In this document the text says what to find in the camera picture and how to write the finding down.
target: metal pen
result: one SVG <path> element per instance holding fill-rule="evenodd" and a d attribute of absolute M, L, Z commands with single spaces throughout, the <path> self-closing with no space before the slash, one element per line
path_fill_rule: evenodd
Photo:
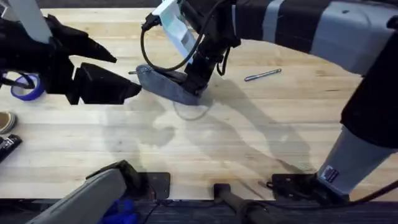
<path fill-rule="evenodd" d="M 281 71 L 282 71 L 282 69 L 278 68 L 278 69 L 275 69 L 275 70 L 272 70 L 272 71 L 269 71 L 269 72 L 264 72 L 262 74 L 251 75 L 251 76 L 248 76 L 248 77 L 244 78 L 244 81 L 248 82 L 248 81 L 255 80 L 255 79 L 258 79 L 258 78 L 261 78 L 261 77 L 266 77 L 268 75 L 276 74 L 276 73 L 279 73 Z"/>

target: roll of tape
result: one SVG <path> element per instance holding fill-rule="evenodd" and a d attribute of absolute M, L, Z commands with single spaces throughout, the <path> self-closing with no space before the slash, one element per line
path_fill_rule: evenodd
<path fill-rule="evenodd" d="M 42 82 L 40 81 L 40 78 L 36 74 L 28 74 L 29 78 L 32 79 L 32 81 L 35 83 L 35 88 L 28 90 L 24 89 L 18 86 L 12 86 L 11 87 L 11 94 L 23 101 L 30 101 L 37 99 L 43 92 L 44 92 L 44 87 Z M 27 80 L 24 77 L 19 77 L 16 82 L 19 83 L 27 83 Z"/>

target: wooden table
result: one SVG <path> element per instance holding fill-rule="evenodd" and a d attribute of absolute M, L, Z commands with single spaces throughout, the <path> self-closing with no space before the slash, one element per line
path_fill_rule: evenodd
<path fill-rule="evenodd" d="M 87 31 L 118 58 L 96 63 L 138 82 L 128 71 L 144 62 L 140 25 L 151 9 L 46 9 L 62 23 Z M 182 57 L 160 27 L 146 37 L 155 63 Z M 276 68 L 281 74 L 244 82 Z M 340 133 L 340 111 L 360 81 L 319 58 L 265 42 L 243 41 L 231 51 L 225 76 L 216 73 L 203 105 L 184 106 L 142 91 L 121 106 L 70 106 L 64 96 L 33 102 L 0 91 L 0 110 L 18 115 L 24 140 L 0 164 L 0 198 L 61 198 L 91 172 L 125 159 L 138 171 L 168 171 L 170 198 L 210 199 L 215 182 L 244 198 L 271 199 L 258 182 L 271 174 L 315 172 Z M 390 157 L 353 192 L 369 194 L 397 178 Z M 381 200 L 397 200 L 393 192 Z"/>

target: label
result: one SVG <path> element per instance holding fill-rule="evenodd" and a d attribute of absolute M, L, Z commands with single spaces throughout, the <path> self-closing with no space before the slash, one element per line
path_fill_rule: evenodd
<path fill-rule="evenodd" d="M 326 169 L 323 171 L 321 178 L 329 183 L 332 183 L 338 175 L 339 172 L 336 169 L 334 169 L 332 166 L 326 166 Z"/>

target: wire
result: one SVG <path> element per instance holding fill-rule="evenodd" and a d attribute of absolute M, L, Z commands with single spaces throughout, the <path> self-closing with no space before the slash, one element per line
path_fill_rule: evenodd
<path fill-rule="evenodd" d="M 152 212 L 154 212 L 154 210 L 159 207 L 159 204 L 157 203 L 148 213 L 148 215 L 145 217 L 144 221 L 142 222 L 142 224 L 145 224 L 146 222 L 148 222 L 148 219 L 150 217 L 150 215 L 152 214 Z"/>
<path fill-rule="evenodd" d="M 144 57 L 144 60 L 146 61 L 146 63 L 151 66 L 154 70 L 158 70 L 161 72 L 171 72 L 174 70 L 177 70 L 179 68 L 181 68 L 182 66 L 184 66 L 192 57 L 192 55 L 195 53 L 195 51 L 197 50 L 201 39 L 205 33 L 205 30 L 207 28 L 208 23 L 210 22 L 210 18 L 212 16 L 212 14 L 214 13 L 215 9 L 222 3 L 229 1 L 229 0 L 220 0 L 218 1 L 211 9 L 210 12 L 207 14 L 207 16 L 205 17 L 205 22 L 202 26 L 202 28 L 200 29 L 200 33 L 199 36 L 197 38 L 197 41 L 195 42 L 195 44 L 193 45 L 191 51 L 189 52 L 189 54 L 184 58 L 184 60 L 182 60 L 182 62 L 180 62 L 178 65 L 170 67 L 170 68 L 164 68 L 164 67 L 160 67 L 160 66 L 156 66 L 154 65 L 148 58 L 147 53 L 145 51 L 145 45 L 144 45 L 144 36 L 145 36 L 145 29 L 141 29 L 141 36 L 140 36 L 140 44 L 141 44 L 141 52 L 142 52 L 142 56 Z"/>
<path fill-rule="evenodd" d="M 362 203 L 366 203 L 366 202 L 370 202 L 371 200 L 378 198 L 382 195 L 385 195 L 387 193 L 389 193 L 391 190 L 394 190 L 398 187 L 398 180 L 394 181 L 393 183 L 361 198 L 352 202 L 349 202 L 347 204 L 344 205 L 329 205 L 329 206 L 322 206 L 322 207 L 286 207 L 283 205 L 277 205 L 274 204 L 272 202 L 267 202 L 267 201 L 263 201 L 263 202 L 259 202 L 261 204 L 263 204 L 263 206 L 272 206 L 275 208 L 280 208 L 280 209 L 284 209 L 284 210 L 300 210 L 300 211 L 317 211 L 317 210 L 327 210 L 327 209 L 335 209 L 335 208 L 347 208 L 347 207 L 352 207 L 355 205 L 360 205 Z"/>
<path fill-rule="evenodd" d="M 225 56 L 224 56 L 224 60 L 223 60 L 223 69 L 222 70 L 220 70 L 220 63 L 217 63 L 217 72 L 221 76 L 223 76 L 225 74 L 226 62 L 228 60 L 229 51 L 231 51 L 231 47 L 228 47 L 228 49 L 225 52 Z"/>

